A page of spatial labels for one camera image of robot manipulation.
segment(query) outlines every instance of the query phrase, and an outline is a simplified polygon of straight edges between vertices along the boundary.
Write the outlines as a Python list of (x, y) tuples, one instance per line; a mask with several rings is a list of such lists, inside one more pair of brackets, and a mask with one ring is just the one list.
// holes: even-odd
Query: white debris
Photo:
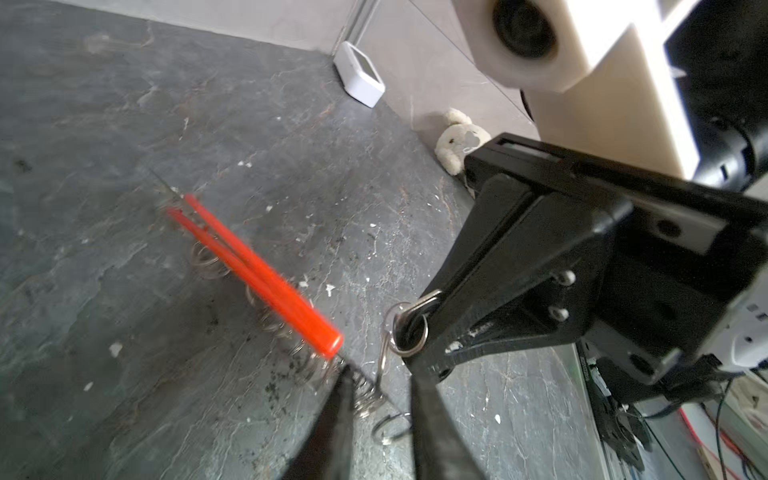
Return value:
[(179, 135), (179, 141), (181, 141), (184, 138), (184, 132), (187, 131), (187, 127), (190, 125), (190, 118), (186, 117), (184, 119), (184, 129), (181, 131), (181, 135)]
[(481, 333), (488, 332), (491, 329), (491, 327), (494, 326), (494, 324), (495, 323), (493, 322), (493, 320), (491, 320), (489, 322), (483, 323), (482, 325), (480, 325), (475, 329), (470, 329), (467, 333), (469, 334), (470, 337), (475, 338), (477, 335), (480, 335)]
[(450, 345), (448, 345), (448, 348), (445, 349), (445, 353), (455, 352), (456, 350), (461, 350), (463, 348), (464, 348), (464, 346), (462, 345), (461, 342), (455, 341), (455, 342), (451, 343)]
[(113, 359), (116, 359), (118, 355), (120, 355), (120, 351), (123, 349), (123, 344), (120, 342), (115, 342), (109, 346), (109, 354), (112, 355)]

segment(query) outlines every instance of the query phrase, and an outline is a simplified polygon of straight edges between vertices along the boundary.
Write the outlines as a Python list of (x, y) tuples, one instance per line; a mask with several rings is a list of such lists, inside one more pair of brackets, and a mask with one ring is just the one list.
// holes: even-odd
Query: white device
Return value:
[(551, 32), (547, 51), (513, 53), (499, 38), (499, 0), (452, 0), (478, 68), (522, 88), (542, 141), (689, 180), (699, 164), (664, 52), (698, 0), (507, 0)]
[(339, 71), (346, 93), (373, 108), (384, 95), (384, 82), (373, 66), (368, 55), (362, 53), (348, 41), (339, 46), (333, 56), (333, 64)]

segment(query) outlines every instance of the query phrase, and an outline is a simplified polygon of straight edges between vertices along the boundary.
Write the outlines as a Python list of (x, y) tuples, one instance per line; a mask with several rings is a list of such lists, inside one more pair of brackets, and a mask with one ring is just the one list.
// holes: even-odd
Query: gray wall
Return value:
[(330, 53), (358, 0), (66, 0), (106, 12)]
[(520, 92), (475, 66), (452, 0), (382, 0), (359, 47), (384, 80), (384, 101), (428, 147), (445, 130), (449, 107), (492, 137), (507, 131), (538, 139)]

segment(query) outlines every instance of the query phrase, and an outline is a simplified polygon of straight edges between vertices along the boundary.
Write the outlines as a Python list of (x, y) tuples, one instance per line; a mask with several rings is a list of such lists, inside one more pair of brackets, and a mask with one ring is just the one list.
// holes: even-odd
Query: metal key ring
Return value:
[[(398, 315), (395, 317), (395, 320), (392, 322), (392, 331), (395, 330), (395, 328), (400, 323), (399, 320), (403, 318), (403, 315)], [(427, 336), (429, 335), (429, 324), (427, 323), (427, 315), (422, 314), (422, 321), (424, 322), (424, 330), (422, 333), (422, 337), (419, 339), (419, 341), (410, 349), (400, 349), (397, 346), (397, 342), (395, 341), (395, 336), (390, 335), (389, 336), (389, 349), (391, 349), (394, 353), (397, 353), (402, 358), (408, 358), (410, 356), (414, 356), (416, 353), (419, 353), (424, 348), (424, 345), (427, 343)]]
[(401, 419), (401, 418), (407, 419), (410, 422), (411, 414), (408, 412), (405, 412), (405, 413), (398, 413), (397, 415), (387, 415), (383, 419), (379, 420), (379, 423), (376, 423), (376, 425), (373, 426), (373, 430), (371, 430), (371, 438), (375, 439), (382, 445), (391, 445), (399, 440), (404, 439), (406, 436), (411, 434), (413, 425), (409, 426), (405, 430), (402, 430), (400, 433), (396, 433), (395, 435), (382, 435), (381, 437), (378, 437), (376, 435), (376, 433), (379, 430), (383, 429), (391, 421)]
[[(442, 301), (442, 290), (433, 290), (427, 293), (415, 303), (408, 304), (406, 302), (396, 303), (393, 305), (387, 313), (384, 315), (384, 323), (387, 323), (387, 319), (392, 317), (392, 328), (389, 331), (389, 349), (402, 358), (408, 358), (419, 353), (427, 343), (427, 336), (429, 336), (429, 322), (427, 321), (427, 313), (433, 311), (439, 306)], [(409, 305), (409, 307), (403, 310), (403, 305)], [(397, 309), (403, 310), (401, 313), (397, 313)], [(413, 315), (420, 315), (424, 322), (424, 328), (422, 330), (422, 336), (419, 341), (409, 349), (401, 349), (395, 341), (395, 332), (399, 328), (400, 324), (408, 319), (411, 319)]]

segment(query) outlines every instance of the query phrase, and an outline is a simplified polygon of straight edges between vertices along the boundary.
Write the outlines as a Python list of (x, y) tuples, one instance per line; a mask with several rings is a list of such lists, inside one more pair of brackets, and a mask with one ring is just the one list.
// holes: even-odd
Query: black bracket hole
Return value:
[(453, 372), (453, 367), (440, 372), (440, 375), (437, 376), (438, 382), (442, 382), (443, 380), (447, 379), (448, 375), (451, 375), (451, 372)]
[(677, 319), (677, 315), (675, 314), (674, 310), (672, 310), (672, 307), (664, 302), (660, 302), (658, 300), (655, 301), (654, 308), (665, 320), (674, 321)]
[(656, 223), (656, 228), (659, 229), (662, 235), (669, 238), (678, 238), (683, 233), (680, 226), (670, 220), (659, 220)]
[(415, 315), (410, 322), (395, 330), (395, 343), (401, 350), (410, 350), (419, 343), (423, 334), (424, 322), (420, 315)]
[(640, 373), (648, 376), (652, 376), (654, 374), (654, 367), (650, 366), (650, 363), (648, 363), (648, 361), (643, 357), (635, 355), (634, 353), (630, 353), (629, 361), (632, 362), (634, 368), (639, 370)]

